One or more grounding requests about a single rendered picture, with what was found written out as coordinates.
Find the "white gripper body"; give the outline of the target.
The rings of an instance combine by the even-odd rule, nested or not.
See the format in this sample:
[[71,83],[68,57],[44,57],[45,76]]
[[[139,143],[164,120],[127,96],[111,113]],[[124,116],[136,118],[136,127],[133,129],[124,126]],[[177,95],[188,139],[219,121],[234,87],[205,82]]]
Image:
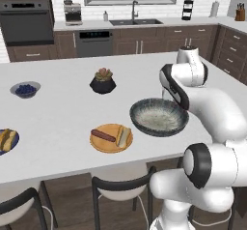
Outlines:
[[172,96],[169,94],[169,92],[166,89],[162,89],[162,99],[163,100],[167,100],[167,101],[171,101],[172,100]]

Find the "dark grey speckled bowl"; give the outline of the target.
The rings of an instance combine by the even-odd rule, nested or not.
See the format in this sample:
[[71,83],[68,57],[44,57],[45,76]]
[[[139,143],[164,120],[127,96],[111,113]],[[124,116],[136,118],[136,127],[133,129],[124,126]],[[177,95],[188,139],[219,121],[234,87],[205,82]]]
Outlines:
[[181,132],[189,121],[189,115],[173,101],[143,99],[135,102],[129,110],[133,125],[141,132],[168,137]]

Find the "pale hot dog bun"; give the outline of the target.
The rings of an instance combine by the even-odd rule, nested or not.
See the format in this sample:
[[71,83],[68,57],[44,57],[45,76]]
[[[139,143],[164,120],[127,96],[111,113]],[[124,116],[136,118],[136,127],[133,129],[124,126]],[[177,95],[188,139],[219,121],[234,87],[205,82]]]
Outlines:
[[1,147],[1,151],[9,151],[11,149],[11,144],[12,144],[12,141],[14,140],[14,136],[16,134],[16,131],[15,130],[10,130],[10,129],[6,129],[8,132],[7,132],[7,136],[6,136],[6,139]]
[[131,133],[130,128],[120,126],[118,135],[116,137],[116,145],[120,148],[125,148],[127,145],[127,139]]

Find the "brown sausage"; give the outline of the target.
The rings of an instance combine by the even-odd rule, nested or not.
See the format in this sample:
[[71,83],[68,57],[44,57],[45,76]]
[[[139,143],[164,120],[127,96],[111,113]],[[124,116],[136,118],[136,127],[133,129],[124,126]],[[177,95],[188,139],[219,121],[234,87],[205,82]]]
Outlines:
[[116,142],[116,137],[114,137],[108,133],[105,133],[103,131],[100,131],[98,129],[92,129],[91,135],[96,136],[96,137],[101,138],[101,139],[104,139],[104,140],[107,140],[107,141],[110,141],[110,142]]
[[1,134],[0,134],[0,150],[1,150],[1,147],[6,139],[6,136],[7,136],[7,130],[5,129]]

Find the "round wooden plate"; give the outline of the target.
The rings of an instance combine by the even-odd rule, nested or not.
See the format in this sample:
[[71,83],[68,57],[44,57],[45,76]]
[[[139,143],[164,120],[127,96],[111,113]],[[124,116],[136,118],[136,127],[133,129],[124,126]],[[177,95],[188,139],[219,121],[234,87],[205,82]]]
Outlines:
[[[106,124],[97,127],[96,129],[103,131],[105,133],[108,133],[114,137],[117,137],[119,128],[122,125],[119,124]],[[130,133],[128,139],[127,139],[127,145],[125,148],[120,148],[116,145],[116,142],[110,142],[101,138],[98,138],[96,136],[90,135],[90,143],[91,145],[97,149],[98,151],[101,151],[103,153],[113,154],[113,153],[119,153],[125,149],[127,149],[133,140],[132,132]]]

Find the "blue bowl of blueberries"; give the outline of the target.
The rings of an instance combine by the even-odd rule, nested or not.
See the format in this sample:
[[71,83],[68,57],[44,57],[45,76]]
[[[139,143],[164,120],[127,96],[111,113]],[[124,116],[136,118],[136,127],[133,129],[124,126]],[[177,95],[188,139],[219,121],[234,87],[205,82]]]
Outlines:
[[41,88],[41,85],[35,81],[24,81],[15,84],[10,92],[22,99],[32,98],[38,90]]

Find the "dark blue plate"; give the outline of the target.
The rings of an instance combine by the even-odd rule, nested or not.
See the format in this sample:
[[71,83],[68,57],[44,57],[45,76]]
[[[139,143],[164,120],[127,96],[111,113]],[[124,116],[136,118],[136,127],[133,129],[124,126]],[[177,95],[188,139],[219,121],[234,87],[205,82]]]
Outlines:
[[[0,129],[0,135],[1,135],[3,132],[4,132],[4,129]],[[18,132],[17,132],[17,133],[15,134],[15,136],[14,136],[14,140],[12,141],[11,149],[10,149],[10,150],[12,150],[12,149],[17,145],[18,141],[19,141],[19,134],[18,134]],[[0,156],[5,155],[7,152],[6,152],[6,151],[0,151]]]

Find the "brown lower cupboards run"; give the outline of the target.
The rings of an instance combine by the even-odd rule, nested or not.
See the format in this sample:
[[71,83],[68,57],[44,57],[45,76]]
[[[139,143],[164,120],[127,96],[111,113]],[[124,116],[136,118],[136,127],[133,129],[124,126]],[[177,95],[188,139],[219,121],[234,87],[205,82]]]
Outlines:
[[210,62],[247,86],[247,33],[220,25]]
[[[168,27],[136,27],[111,29],[113,54],[130,55],[178,51],[183,46],[199,48],[201,57],[210,60],[218,25],[192,25]],[[55,31],[55,44],[60,59],[79,58],[75,33]]]

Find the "succulent in black pot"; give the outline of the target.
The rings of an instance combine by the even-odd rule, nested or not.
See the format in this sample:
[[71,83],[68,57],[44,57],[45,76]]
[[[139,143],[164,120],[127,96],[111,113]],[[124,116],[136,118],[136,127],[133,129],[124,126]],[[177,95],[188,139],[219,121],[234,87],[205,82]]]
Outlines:
[[94,92],[99,94],[111,93],[116,88],[116,83],[112,78],[113,73],[106,68],[101,68],[95,73],[95,77],[90,83]]

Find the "dark double sink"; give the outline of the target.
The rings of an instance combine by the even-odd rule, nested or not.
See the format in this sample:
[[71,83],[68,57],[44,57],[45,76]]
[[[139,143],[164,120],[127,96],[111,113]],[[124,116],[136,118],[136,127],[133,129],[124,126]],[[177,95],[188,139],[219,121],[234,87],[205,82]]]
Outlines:
[[123,25],[154,25],[163,24],[158,19],[119,19],[119,20],[109,20],[113,26],[123,26]]

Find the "grey dishwasher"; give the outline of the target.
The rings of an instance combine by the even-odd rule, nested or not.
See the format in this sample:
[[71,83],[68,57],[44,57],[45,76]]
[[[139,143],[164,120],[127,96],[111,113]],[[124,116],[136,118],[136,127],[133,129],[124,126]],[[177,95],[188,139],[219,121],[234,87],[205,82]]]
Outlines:
[[84,57],[111,56],[113,32],[111,30],[88,30],[75,33],[77,55]]

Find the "black and white jar rack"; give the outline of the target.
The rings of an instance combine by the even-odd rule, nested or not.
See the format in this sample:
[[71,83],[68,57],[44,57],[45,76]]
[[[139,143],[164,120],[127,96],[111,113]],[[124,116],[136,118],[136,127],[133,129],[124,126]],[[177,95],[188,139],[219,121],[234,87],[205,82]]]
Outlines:
[[190,20],[192,16],[192,11],[193,11],[193,0],[185,0],[183,2],[183,9],[182,9],[182,20]]

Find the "dark sink tap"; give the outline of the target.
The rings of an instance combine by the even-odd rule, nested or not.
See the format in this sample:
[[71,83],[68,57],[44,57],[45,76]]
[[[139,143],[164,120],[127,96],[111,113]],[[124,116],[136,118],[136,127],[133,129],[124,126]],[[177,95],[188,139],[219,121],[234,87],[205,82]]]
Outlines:
[[135,11],[135,6],[138,4],[138,1],[133,0],[132,2],[132,11],[131,11],[131,20],[134,21],[138,17],[138,13]]

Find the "white paper towel roll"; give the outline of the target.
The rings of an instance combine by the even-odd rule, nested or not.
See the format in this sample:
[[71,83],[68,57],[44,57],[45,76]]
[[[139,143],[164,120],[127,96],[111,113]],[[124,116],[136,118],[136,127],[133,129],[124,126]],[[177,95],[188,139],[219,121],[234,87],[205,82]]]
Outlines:
[[214,1],[212,3],[209,17],[217,17],[219,5],[220,5],[220,3],[218,1]]

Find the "wooden knife block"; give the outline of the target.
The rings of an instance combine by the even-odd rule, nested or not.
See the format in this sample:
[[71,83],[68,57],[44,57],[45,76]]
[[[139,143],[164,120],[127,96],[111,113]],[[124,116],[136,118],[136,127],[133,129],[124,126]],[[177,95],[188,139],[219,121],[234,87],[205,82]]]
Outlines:
[[244,21],[245,20],[245,7],[243,3],[237,5],[235,11],[235,21]]

